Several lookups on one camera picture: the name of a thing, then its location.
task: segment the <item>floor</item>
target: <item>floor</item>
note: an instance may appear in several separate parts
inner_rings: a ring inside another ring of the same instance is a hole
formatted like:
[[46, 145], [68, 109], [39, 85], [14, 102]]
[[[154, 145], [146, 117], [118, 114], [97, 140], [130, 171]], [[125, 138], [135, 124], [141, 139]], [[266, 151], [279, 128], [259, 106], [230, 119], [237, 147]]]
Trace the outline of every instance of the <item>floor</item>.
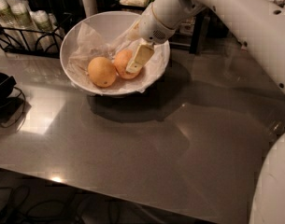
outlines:
[[0, 224], [207, 223], [0, 169]]

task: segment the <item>black metal rack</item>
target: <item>black metal rack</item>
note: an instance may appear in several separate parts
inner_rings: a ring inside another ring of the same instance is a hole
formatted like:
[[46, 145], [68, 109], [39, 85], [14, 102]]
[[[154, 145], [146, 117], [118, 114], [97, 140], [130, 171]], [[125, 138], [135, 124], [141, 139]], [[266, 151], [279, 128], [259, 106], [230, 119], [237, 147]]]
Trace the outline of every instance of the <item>black metal rack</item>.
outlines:
[[[12, 27], [2, 27], [0, 25], [0, 48], [4, 52], [59, 58], [60, 46], [64, 38], [62, 35], [58, 34], [58, 31], [62, 27], [64, 28], [69, 27], [68, 23], [70, 23], [71, 18], [72, 18], [72, 14], [65, 13], [63, 21], [60, 22], [58, 24], [58, 27], [51, 32], [43, 32], [39, 30], [17, 29], [17, 28], [12, 28]], [[19, 36], [13, 37], [13, 35], [9, 34], [9, 31], [16, 31], [16, 34]], [[36, 45], [33, 50], [30, 50], [30, 46], [25, 38], [25, 33], [39, 34], [37, 36]], [[50, 38], [49, 41], [51, 41], [51, 43], [47, 48], [42, 49], [39, 46], [39, 42], [44, 37], [47, 37], [47, 36]]]

